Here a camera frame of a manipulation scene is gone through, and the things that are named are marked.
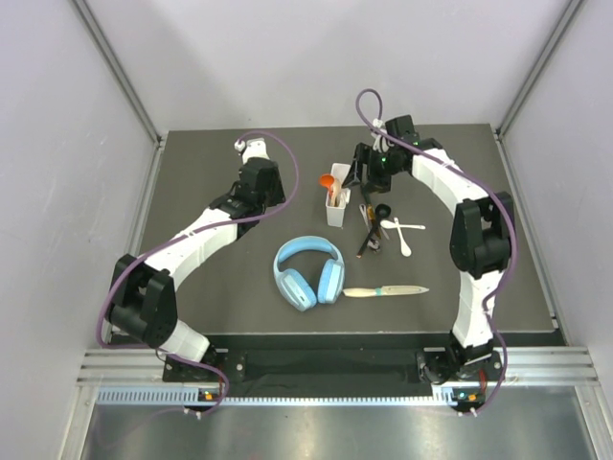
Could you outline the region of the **white spoon horizontal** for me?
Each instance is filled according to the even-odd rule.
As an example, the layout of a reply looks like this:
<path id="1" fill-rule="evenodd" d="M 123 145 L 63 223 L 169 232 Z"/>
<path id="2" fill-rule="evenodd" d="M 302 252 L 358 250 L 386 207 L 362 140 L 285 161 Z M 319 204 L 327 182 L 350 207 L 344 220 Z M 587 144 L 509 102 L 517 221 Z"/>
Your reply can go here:
<path id="1" fill-rule="evenodd" d="M 381 223 L 380 226 L 384 229 L 414 229 L 414 230 L 425 230 L 426 227 L 424 225 L 420 225 L 420 224 L 401 224 L 398 222 L 394 222 L 394 221 L 390 221 L 387 219 L 384 219 Z"/>

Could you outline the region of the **white compartment utensil container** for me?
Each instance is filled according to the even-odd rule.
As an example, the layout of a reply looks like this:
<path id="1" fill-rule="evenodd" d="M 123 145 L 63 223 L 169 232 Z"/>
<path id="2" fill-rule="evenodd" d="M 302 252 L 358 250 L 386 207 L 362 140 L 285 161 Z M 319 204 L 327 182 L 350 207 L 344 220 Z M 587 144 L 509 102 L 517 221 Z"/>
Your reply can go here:
<path id="1" fill-rule="evenodd" d="M 332 192 L 326 198 L 327 224 L 331 227 L 342 227 L 345 210 L 351 198 L 351 191 L 342 188 L 351 166 L 344 163 L 333 163 L 330 175 L 333 177 Z"/>

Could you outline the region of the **orange plastic spoon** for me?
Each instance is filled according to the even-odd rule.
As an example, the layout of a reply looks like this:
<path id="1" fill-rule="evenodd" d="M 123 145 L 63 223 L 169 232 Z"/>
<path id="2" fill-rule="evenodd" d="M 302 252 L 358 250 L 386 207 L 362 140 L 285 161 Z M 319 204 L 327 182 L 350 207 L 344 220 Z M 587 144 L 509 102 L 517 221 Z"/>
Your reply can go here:
<path id="1" fill-rule="evenodd" d="M 336 193 L 336 189 L 337 189 L 336 182 L 337 182 L 336 178 L 330 173 L 322 174 L 319 178 L 319 184 L 322 187 L 327 188 L 328 194 L 330 197 L 333 197 L 334 194 Z"/>

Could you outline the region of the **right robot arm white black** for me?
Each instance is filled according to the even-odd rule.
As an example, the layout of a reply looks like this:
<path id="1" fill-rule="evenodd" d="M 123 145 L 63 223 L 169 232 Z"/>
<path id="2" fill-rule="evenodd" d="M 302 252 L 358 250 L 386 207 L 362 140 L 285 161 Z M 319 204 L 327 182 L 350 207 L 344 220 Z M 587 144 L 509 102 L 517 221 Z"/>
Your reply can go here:
<path id="1" fill-rule="evenodd" d="M 374 141 L 356 146 L 344 186 L 387 193 L 392 178 L 408 173 L 429 189 L 453 217 L 449 252 L 460 272 L 458 314 L 443 356 L 421 369 L 433 383 L 471 378 L 493 354 L 491 326 L 496 290 L 513 255 L 513 199 L 492 195 L 468 178 L 434 139 L 422 139 L 411 116 L 372 122 Z"/>

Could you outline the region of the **blue over-ear headphones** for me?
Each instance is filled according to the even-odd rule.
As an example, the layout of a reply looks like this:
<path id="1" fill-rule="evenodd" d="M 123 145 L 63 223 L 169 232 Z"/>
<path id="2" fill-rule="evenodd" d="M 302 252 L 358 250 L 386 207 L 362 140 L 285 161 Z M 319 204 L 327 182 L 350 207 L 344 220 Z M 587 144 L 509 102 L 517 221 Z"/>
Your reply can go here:
<path id="1" fill-rule="evenodd" d="M 317 236 L 302 236 L 283 244 L 275 255 L 272 271 L 281 296 L 297 311 L 334 304 L 346 280 L 341 251 Z"/>

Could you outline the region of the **white spoon vertical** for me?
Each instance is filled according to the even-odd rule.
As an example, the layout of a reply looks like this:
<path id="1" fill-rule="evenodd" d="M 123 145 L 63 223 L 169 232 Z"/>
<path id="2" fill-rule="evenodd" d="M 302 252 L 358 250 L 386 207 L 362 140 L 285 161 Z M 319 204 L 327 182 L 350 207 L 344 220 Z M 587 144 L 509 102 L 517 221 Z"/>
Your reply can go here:
<path id="1" fill-rule="evenodd" d="M 403 233 L 402 233 L 402 228 L 401 225 L 399 223 L 399 220 L 397 217 L 394 217 L 394 223 L 396 225 L 396 229 L 397 229 L 397 233 L 398 233 L 398 239 L 399 239 L 399 243 L 400 243 L 400 252 L 402 254 L 403 257 L 410 257 L 412 255 L 412 249 L 410 248 L 410 246 L 408 245 L 407 241 L 404 239 Z"/>

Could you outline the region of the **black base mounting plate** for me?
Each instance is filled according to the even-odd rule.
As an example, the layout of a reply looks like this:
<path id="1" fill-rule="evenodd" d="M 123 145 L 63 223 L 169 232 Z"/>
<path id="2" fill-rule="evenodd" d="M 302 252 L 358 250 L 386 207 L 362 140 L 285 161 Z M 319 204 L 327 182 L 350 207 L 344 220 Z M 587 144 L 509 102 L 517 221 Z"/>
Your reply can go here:
<path id="1" fill-rule="evenodd" d="M 313 384 L 347 378 L 363 385 L 367 379 L 398 383 L 444 383 L 498 377 L 501 363 L 497 353 L 460 365 L 446 350 L 419 349 L 320 349 L 254 350 L 233 348 L 208 352 L 204 364 L 226 373 L 236 385 L 271 385 L 274 378 Z"/>

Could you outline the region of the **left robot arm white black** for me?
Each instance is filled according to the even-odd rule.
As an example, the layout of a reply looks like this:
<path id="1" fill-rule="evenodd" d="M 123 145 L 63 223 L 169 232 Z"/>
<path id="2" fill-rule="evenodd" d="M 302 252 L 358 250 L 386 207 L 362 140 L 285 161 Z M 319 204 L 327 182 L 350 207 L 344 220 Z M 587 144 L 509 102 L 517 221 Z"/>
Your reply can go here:
<path id="1" fill-rule="evenodd" d="M 197 380 L 216 371 L 216 349 L 178 318 L 176 291 L 218 250 L 258 224 L 267 209 L 285 203 L 278 164 L 262 138 L 235 142 L 238 180 L 171 240 L 139 257 L 116 262 L 103 319 L 138 343 L 184 365 Z"/>

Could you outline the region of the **beige wooden spoon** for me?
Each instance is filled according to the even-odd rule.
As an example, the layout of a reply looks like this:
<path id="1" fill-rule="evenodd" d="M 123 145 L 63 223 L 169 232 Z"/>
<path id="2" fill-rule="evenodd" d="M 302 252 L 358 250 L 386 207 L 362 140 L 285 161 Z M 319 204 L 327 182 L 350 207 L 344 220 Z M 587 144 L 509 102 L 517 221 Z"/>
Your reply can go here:
<path id="1" fill-rule="evenodd" d="M 338 199 L 342 192 L 341 182 L 337 178 L 333 178 L 329 184 L 329 206 L 337 207 Z"/>

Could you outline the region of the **small white spoon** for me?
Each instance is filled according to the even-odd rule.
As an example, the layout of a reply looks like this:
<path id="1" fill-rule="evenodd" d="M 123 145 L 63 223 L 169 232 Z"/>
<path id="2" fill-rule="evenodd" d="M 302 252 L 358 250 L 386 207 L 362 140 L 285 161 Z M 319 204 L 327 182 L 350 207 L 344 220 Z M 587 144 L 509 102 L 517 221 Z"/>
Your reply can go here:
<path id="1" fill-rule="evenodd" d="M 339 207 L 345 208 L 349 202 L 351 192 L 349 190 L 343 190 L 339 196 Z"/>

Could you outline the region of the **black ladle spoon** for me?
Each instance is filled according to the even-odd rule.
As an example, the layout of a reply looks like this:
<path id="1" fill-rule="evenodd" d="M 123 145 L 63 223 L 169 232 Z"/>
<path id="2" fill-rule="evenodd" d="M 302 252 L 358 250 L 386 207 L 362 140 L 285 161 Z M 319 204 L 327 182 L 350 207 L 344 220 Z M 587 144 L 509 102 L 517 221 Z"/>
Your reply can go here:
<path id="1" fill-rule="evenodd" d="M 391 208 L 386 204 L 379 204 L 375 207 L 375 224 L 378 227 L 377 230 L 381 228 L 380 223 L 389 217 L 391 214 Z"/>

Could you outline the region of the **aluminium frame rail front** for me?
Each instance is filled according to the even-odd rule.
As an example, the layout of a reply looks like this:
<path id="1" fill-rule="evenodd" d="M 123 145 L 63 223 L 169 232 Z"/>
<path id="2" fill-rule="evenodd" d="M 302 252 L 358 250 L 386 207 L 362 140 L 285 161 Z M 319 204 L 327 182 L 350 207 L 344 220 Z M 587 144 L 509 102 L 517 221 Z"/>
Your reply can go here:
<path id="1" fill-rule="evenodd" d="M 164 406 L 454 406 L 481 401 L 496 386 L 596 386 L 588 352 L 577 347 L 511 347 L 482 371 L 436 378 L 425 370 L 443 356 L 413 350 L 238 350 L 221 372 L 193 368 L 145 350 L 86 352 L 77 385 L 100 404 Z"/>

